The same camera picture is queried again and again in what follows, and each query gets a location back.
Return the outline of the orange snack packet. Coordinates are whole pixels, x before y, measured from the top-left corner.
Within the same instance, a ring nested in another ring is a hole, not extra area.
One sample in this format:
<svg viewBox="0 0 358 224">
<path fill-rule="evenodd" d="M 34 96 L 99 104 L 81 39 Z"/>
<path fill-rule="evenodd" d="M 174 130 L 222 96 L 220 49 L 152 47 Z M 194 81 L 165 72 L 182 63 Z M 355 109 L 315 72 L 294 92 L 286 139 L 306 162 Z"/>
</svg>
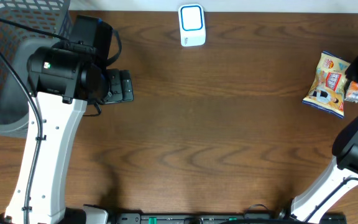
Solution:
<svg viewBox="0 0 358 224">
<path fill-rule="evenodd" d="M 358 103 L 358 83 L 351 81 L 346 89 L 345 100 Z"/>
</svg>

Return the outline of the yellow snack bag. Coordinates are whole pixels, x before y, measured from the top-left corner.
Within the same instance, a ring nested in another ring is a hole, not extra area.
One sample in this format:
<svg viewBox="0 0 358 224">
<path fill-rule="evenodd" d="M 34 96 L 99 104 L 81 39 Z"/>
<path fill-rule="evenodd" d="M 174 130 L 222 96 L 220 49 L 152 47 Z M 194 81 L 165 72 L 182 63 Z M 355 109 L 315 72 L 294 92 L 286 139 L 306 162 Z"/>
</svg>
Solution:
<svg viewBox="0 0 358 224">
<path fill-rule="evenodd" d="M 345 71 L 349 65 L 348 61 L 322 51 L 313 84 L 302 103 L 343 118 Z"/>
</svg>

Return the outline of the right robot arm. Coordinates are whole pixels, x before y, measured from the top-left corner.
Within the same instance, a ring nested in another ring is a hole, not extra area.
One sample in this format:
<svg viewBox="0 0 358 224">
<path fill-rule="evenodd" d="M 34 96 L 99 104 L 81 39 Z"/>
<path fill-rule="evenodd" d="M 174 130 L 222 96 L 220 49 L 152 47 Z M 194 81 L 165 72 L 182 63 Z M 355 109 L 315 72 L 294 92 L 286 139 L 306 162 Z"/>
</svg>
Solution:
<svg viewBox="0 0 358 224">
<path fill-rule="evenodd" d="M 346 70 L 358 84 L 358 56 Z M 358 186 L 358 117 L 347 125 L 333 144 L 328 168 L 301 195 L 291 201 L 286 216 L 305 223 L 319 223 L 323 215 L 348 191 Z"/>
</svg>

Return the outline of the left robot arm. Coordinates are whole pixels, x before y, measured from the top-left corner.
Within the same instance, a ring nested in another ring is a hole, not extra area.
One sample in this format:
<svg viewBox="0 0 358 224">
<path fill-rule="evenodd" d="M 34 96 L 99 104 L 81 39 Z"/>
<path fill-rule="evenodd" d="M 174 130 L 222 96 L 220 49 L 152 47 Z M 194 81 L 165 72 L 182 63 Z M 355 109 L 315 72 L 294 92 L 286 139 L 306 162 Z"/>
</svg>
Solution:
<svg viewBox="0 0 358 224">
<path fill-rule="evenodd" d="M 60 42 L 26 56 L 32 87 L 15 191 L 0 223 L 114 223 L 96 205 L 67 208 L 65 184 L 78 125 L 89 104 L 134 99 L 128 70 L 108 69 L 97 48 Z"/>
</svg>

